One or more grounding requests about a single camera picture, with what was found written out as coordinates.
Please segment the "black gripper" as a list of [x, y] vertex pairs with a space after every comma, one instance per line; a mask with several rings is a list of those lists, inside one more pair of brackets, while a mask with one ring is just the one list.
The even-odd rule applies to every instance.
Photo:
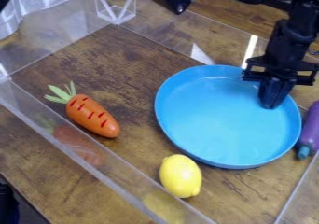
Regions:
[[290, 26], [289, 20], [281, 20], [273, 30], [266, 53], [247, 60], [242, 78], [261, 81], [258, 97], [265, 108], [277, 108], [297, 85], [311, 86], [319, 65], [305, 62], [310, 44], [317, 33], [305, 34]]

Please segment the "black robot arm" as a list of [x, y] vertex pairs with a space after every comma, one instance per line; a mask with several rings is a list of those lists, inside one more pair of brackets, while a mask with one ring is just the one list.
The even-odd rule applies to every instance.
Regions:
[[266, 53], [247, 60], [242, 78], [258, 81], [261, 104], [277, 108], [297, 85], [310, 86], [319, 65], [305, 61], [310, 44], [319, 35], [319, 0], [237, 0], [251, 5], [267, 5], [289, 12], [277, 22]]

